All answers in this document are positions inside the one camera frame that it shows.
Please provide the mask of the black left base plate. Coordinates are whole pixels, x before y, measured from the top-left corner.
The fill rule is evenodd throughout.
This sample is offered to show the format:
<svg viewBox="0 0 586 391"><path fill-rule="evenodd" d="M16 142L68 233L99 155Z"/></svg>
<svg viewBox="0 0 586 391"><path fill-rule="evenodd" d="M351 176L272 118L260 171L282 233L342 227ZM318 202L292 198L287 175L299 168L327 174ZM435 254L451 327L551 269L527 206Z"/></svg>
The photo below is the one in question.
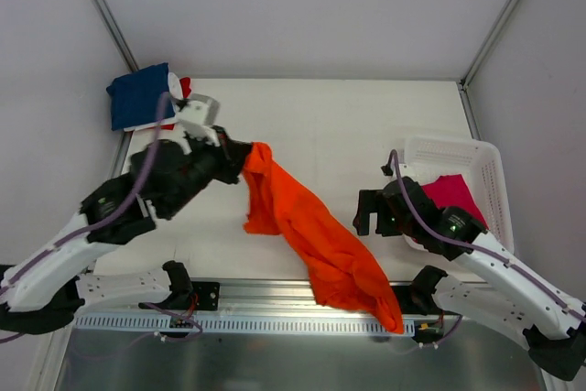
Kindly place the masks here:
<svg viewBox="0 0 586 391"><path fill-rule="evenodd" d="M221 284L215 281L192 281L190 293L172 293L169 298L156 303L162 310L216 311L219 307Z"/></svg>

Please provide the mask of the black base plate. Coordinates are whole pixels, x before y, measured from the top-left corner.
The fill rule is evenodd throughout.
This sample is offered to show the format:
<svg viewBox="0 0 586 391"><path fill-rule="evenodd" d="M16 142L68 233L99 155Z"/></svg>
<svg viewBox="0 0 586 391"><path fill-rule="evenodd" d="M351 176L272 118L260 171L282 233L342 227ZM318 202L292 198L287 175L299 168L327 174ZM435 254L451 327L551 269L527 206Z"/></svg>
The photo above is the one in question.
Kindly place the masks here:
<svg viewBox="0 0 586 391"><path fill-rule="evenodd" d="M221 284L215 281L192 281L190 293L172 293L169 298L156 303L162 310L216 311L219 307Z"/></svg>
<svg viewBox="0 0 586 391"><path fill-rule="evenodd" d="M422 293L410 285L390 285L399 304L399 308L406 315L440 315L441 309L437 307L428 293Z"/></svg>

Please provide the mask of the folded white t shirt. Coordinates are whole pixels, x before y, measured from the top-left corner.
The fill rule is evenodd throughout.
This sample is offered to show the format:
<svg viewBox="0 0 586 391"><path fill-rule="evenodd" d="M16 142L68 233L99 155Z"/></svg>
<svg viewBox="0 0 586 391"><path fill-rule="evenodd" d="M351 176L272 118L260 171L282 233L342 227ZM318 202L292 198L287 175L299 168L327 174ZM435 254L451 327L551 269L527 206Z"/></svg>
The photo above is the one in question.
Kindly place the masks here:
<svg viewBox="0 0 586 391"><path fill-rule="evenodd" d="M180 78L174 72L170 72L168 74L168 90L173 98L178 99L178 100L182 100L184 98ZM161 129L171 131L175 128L177 121L178 121L178 119L176 116L166 118L161 123ZM141 130L151 130L154 128L155 128L155 124L150 123L150 124L127 127L124 129L124 131L125 132L134 132L134 131L141 131Z"/></svg>

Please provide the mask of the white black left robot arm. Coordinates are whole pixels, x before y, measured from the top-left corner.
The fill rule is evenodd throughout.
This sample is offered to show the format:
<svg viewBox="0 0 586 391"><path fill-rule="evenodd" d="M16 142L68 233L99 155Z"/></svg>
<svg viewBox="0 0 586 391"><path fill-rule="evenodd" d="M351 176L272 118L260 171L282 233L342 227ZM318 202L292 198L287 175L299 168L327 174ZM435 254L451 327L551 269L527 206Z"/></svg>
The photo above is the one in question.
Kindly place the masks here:
<svg viewBox="0 0 586 391"><path fill-rule="evenodd" d="M15 266L1 268L1 329L12 339L60 330L98 309L138 306L180 309L193 285L186 267L170 260L143 273L96 276L100 257L171 220L212 181L238 183L249 143L217 125L205 135L186 130L187 144L159 139L134 153L126 173L87 196L57 237Z"/></svg>

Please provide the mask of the white plastic basket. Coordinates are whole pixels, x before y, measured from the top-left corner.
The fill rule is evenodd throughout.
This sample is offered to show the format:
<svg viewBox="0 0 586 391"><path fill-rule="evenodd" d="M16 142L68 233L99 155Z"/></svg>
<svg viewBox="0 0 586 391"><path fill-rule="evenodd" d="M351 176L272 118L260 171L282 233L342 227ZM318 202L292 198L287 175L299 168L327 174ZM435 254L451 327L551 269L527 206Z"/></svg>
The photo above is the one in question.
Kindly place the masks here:
<svg viewBox="0 0 586 391"><path fill-rule="evenodd" d="M420 185L443 175L462 175L488 229L505 249L515 251L505 174L495 146L450 136L411 136L400 163L417 171Z"/></svg>

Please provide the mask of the aluminium mounting rail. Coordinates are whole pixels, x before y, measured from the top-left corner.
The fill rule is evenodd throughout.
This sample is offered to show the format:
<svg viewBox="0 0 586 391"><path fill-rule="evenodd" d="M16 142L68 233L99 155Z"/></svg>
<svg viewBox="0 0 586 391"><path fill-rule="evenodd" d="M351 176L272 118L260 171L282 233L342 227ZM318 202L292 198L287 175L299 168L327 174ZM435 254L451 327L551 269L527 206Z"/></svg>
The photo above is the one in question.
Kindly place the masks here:
<svg viewBox="0 0 586 391"><path fill-rule="evenodd" d="M206 279L192 281L215 281L221 284L219 307L215 312L222 316L262 316L262 317L326 317L354 318L366 316L365 312L348 312L317 304L308 281L301 280L263 280L263 279ZM145 299L122 299L115 302L102 302L90 305L81 313L91 312L130 312L146 310L139 304Z"/></svg>

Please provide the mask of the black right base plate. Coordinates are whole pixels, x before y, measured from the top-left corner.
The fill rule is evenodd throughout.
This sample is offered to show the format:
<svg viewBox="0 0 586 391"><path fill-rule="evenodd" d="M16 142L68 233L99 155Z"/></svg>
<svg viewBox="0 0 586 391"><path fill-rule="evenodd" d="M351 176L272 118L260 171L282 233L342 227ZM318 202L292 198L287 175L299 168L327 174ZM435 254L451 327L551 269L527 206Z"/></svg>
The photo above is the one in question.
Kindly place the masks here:
<svg viewBox="0 0 586 391"><path fill-rule="evenodd" d="M399 304L399 308L406 315L440 315L441 309L437 307L428 293L422 293L410 285L390 285Z"/></svg>

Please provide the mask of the magenta t shirt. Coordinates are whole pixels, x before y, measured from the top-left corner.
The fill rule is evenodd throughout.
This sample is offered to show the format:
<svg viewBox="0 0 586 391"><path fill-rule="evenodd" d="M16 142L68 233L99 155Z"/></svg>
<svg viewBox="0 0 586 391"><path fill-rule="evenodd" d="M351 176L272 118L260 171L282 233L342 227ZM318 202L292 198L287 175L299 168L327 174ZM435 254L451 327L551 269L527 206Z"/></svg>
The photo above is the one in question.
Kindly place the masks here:
<svg viewBox="0 0 586 391"><path fill-rule="evenodd" d="M422 189L438 208L451 206L461 208L479 221L485 229L488 228L487 222L474 201L462 175L440 176L435 181L424 184Z"/></svg>

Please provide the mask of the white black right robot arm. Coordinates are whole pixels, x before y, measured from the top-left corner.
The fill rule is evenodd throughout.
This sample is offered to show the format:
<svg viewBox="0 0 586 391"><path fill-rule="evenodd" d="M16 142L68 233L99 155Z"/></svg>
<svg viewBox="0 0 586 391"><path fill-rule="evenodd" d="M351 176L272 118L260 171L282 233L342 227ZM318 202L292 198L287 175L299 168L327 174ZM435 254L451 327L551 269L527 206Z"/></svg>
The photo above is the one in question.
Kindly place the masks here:
<svg viewBox="0 0 586 391"><path fill-rule="evenodd" d="M585 365L585 304L562 292L511 254L464 209L440 208L409 177L381 190L360 190L353 226L403 235L424 250L480 277L489 289L467 286L435 266L424 266L409 285L411 306L423 314L453 312L499 332L527 351L543 371L572 381Z"/></svg>

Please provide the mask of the folded red t shirt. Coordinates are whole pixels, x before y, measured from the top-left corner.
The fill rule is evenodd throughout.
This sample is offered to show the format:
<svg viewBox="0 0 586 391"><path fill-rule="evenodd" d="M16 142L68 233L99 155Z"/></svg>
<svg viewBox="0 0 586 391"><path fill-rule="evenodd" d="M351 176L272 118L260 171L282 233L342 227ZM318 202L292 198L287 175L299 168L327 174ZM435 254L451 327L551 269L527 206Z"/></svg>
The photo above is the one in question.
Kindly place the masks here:
<svg viewBox="0 0 586 391"><path fill-rule="evenodd" d="M184 125L190 121L193 116L195 105L190 103L192 96L191 79L188 77L180 78L183 96L182 100L175 99L168 90L168 75L158 80L156 87L153 89L154 94L154 121L155 125L160 125L164 119L176 116L178 121L176 125Z"/></svg>

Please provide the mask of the folded blue t shirt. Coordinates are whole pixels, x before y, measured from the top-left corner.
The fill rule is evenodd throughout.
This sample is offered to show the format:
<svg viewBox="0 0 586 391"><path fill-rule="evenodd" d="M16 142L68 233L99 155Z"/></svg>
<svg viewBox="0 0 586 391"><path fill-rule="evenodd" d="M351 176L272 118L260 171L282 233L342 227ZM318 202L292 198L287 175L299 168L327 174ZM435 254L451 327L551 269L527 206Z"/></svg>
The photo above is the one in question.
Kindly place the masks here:
<svg viewBox="0 0 586 391"><path fill-rule="evenodd" d="M111 129L133 130L157 121L159 97L169 92L168 64L151 65L112 80L106 88L110 97Z"/></svg>

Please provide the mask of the orange t shirt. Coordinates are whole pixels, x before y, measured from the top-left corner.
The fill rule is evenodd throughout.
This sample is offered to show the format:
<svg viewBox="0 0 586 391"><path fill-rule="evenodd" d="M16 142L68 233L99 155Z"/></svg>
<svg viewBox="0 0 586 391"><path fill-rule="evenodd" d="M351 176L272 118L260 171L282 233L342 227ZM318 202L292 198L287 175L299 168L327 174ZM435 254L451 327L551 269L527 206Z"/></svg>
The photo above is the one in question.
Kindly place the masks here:
<svg viewBox="0 0 586 391"><path fill-rule="evenodd" d="M242 174L249 191L244 230L283 236L305 264L317 304L367 312L385 330L404 332L396 295L372 253L274 160L268 144L252 144Z"/></svg>

